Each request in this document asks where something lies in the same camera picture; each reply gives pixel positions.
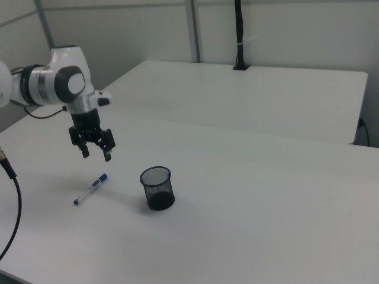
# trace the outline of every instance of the cable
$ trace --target cable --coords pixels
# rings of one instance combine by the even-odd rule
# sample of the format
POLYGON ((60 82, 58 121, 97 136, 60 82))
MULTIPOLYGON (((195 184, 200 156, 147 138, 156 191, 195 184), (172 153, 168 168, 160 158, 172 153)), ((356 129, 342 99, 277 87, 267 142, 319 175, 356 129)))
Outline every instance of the cable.
POLYGON ((54 112, 53 114, 50 114, 50 115, 48 115, 48 116, 46 116, 46 117, 37 117, 37 116, 31 114, 31 113, 26 109, 26 107, 24 107, 24 111, 25 111, 28 115, 30 115, 31 117, 33 117, 33 118, 36 118, 36 119, 38 119, 38 120, 45 120, 46 118, 53 117, 54 115, 57 115, 58 113, 60 113, 60 112, 62 112, 62 111, 67 111, 67 108, 66 108, 65 106, 63 106, 62 109, 61 109, 60 111, 54 112))
POLYGON ((18 229, 18 225, 20 224, 20 219, 21 219, 21 209, 22 209, 22 207, 23 207, 23 202, 22 202, 22 199, 21 199, 21 190, 20 190, 20 186, 19 186, 18 181, 17 181, 17 178, 16 178, 17 175, 16 175, 16 173, 14 172, 14 170, 13 170, 11 164, 9 163, 8 158, 6 157, 5 153, 1 150, 1 147, 0 147, 0 164, 1 164, 1 166, 4 168, 4 170, 7 172, 9 178, 13 180, 14 185, 16 186, 17 198, 18 198, 18 211, 17 211, 16 224, 15 224, 15 226, 14 226, 13 233, 12 233, 11 238, 10 238, 9 241, 8 241, 8 244, 5 246, 5 249, 4 249, 3 252, 0 254, 0 261, 1 261, 2 258, 3 258, 3 257, 5 256, 5 254, 7 253, 9 247, 11 246, 14 237, 16 236, 17 229, 18 229))
POLYGON ((18 184, 17 178, 13 178, 13 181, 14 181, 14 184, 15 184, 15 186, 16 186, 17 197, 18 197, 17 219, 16 219, 16 224, 15 224, 14 229, 13 229, 12 236, 11 236, 11 238, 9 239, 9 242, 8 242, 7 246, 5 247, 5 249, 3 250, 3 252, 2 252, 1 255, 0 255, 0 261, 2 260, 2 258, 3 258, 3 257, 5 256, 5 254, 7 253, 9 247, 11 246, 11 244, 12 244, 12 242, 13 242, 14 237, 16 236, 17 229, 18 229, 18 225, 20 224, 20 219, 21 219, 21 209, 22 209, 22 207, 23 207, 23 202, 22 202, 22 199, 21 199, 20 186, 19 186, 19 184, 18 184))
POLYGON ((366 131, 366 138, 367 138, 367 147, 369 147, 369 146, 370 146, 370 137, 369 137, 369 135, 368 135, 368 128, 367 128, 367 125, 366 125, 365 119, 364 119, 363 117, 360 117, 359 120, 358 120, 358 126, 357 126, 357 129, 360 129, 362 126, 365 128, 365 131, 366 131))
POLYGON ((367 147, 369 147, 369 146, 370 146, 370 137, 368 136, 368 129, 367 129, 367 125, 366 125, 366 123, 365 123, 364 121, 363 121, 362 125, 363 125, 363 127, 365 128, 365 130, 366 130, 366 137, 367 137, 367 147))

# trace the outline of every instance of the table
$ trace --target table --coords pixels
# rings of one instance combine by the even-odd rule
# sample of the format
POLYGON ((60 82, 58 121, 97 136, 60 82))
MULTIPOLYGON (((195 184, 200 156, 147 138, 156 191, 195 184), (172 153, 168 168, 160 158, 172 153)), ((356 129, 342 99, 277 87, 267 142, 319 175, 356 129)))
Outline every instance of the table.
MULTIPOLYGON (((122 102, 99 113, 117 144, 108 163, 95 146, 82 158, 65 113, 0 134, 24 204, 1 270, 33 284, 377 283, 377 149, 138 116, 122 102), (176 196, 162 212, 139 183, 155 165, 171 169, 176 196)), ((17 199, 0 179, 4 247, 17 199)))
POLYGON ((107 89, 130 114, 349 144, 366 81, 364 72, 145 61, 107 89))

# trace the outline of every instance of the connector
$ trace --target connector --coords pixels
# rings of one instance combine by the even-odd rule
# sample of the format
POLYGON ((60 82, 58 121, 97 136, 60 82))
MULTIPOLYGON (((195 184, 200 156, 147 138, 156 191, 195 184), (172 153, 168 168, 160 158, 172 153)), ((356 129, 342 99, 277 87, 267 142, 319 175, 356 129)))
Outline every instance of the connector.
POLYGON ((360 117, 358 120, 358 125, 356 126, 356 128, 360 129, 363 125, 365 125, 365 119, 363 117, 360 117))
POLYGON ((4 151, 1 150, 1 147, 0 147, 0 161, 3 160, 3 159, 6 159, 7 156, 5 155, 4 151))
POLYGON ((12 169, 12 166, 10 162, 8 161, 8 158, 5 155, 4 151, 1 150, 1 147, 0 147, 0 164, 4 168, 4 170, 7 172, 10 179, 16 178, 17 175, 12 169))

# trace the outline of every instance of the white desk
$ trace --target white desk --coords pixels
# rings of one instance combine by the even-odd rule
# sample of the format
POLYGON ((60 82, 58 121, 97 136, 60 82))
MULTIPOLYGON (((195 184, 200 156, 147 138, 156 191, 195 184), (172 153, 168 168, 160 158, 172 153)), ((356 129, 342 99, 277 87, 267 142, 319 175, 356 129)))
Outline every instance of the white desk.
POLYGON ((145 61, 107 89, 129 114, 349 144, 366 81, 363 72, 145 61))
MULTIPOLYGON (((377 149, 154 120, 123 108, 100 111, 117 144, 109 163, 95 146, 83 159, 70 144, 68 114, 26 117, 0 134, 24 205, 1 270, 33 284, 377 283, 377 149), (176 201, 163 212, 148 209, 139 183, 155 165, 172 172, 176 201), (74 207, 104 172, 109 179, 74 207)), ((2 170, 0 180, 3 248, 17 199, 2 170)))

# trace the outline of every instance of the black cable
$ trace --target black cable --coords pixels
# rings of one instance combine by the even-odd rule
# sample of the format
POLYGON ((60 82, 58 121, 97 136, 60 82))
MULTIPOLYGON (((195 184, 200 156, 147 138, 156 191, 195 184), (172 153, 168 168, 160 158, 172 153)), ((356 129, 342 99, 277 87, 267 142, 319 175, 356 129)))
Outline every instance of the black cable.
POLYGON ((14 181, 14 184, 15 184, 15 186, 16 186, 17 197, 18 197, 18 212, 17 212, 17 219, 16 219, 16 224, 15 224, 14 229, 13 229, 12 236, 11 236, 11 238, 9 239, 9 242, 8 242, 7 246, 5 247, 5 249, 3 250, 3 252, 0 254, 0 261, 1 261, 1 259, 5 256, 5 254, 7 253, 9 247, 11 246, 11 244, 12 244, 12 242, 13 242, 14 237, 16 236, 17 229, 18 229, 18 225, 20 224, 20 219, 21 219, 21 209, 22 209, 22 207, 23 207, 23 202, 22 202, 22 200, 21 200, 20 186, 19 186, 19 184, 18 184, 17 178, 14 177, 12 180, 14 181))
POLYGON ((365 128, 366 130, 366 137, 367 137, 367 147, 370 146, 370 137, 368 136, 368 129, 367 129, 367 125, 365 122, 362 123, 362 126, 365 128))
POLYGON ((63 106, 62 109, 61 109, 60 111, 54 112, 53 114, 50 114, 50 115, 48 115, 48 116, 46 116, 46 117, 37 117, 37 116, 31 114, 31 113, 26 109, 26 107, 24 107, 24 111, 25 111, 28 115, 30 115, 31 117, 33 117, 33 118, 36 118, 36 119, 38 119, 38 120, 45 120, 46 118, 53 117, 54 115, 57 115, 58 113, 60 113, 60 112, 62 112, 62 111, 67 111, 67 108, 66 108, 65 106, 63 106))

